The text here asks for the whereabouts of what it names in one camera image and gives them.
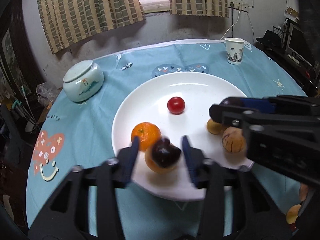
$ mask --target sun drawing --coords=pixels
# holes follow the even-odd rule
[[[281,84],[280,80],[279,79],[278,79],[278,81],[274,80],[274,82],[276,82],[278,87],[280,87],[282,89],[282,91],[283,91],[284,86]]]

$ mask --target power outlet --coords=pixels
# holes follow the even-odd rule
[[[247,3],[241,3],[241,2],[233,2],[235,5],[235,10],[242,10],[244,12],[249,12],[249,5]]]

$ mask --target paper cup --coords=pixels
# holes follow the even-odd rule
[[[244,40],[238,38],[225,38],[227,59],[230,64],[239,65],[242,63]]]

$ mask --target red tomato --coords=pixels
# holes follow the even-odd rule
[[[180,97],[170,98],[167,104],[167,108],[173,114],[181,114],[185,108],[184,100]]]

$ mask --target monitor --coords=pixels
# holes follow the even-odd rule
[[[291,37],[289,41],[289,49],[297,54],[303,61],[308,63],[311,67],[316,64],[309,46],[303,36],[303,32],[295,25],[292,25]]]

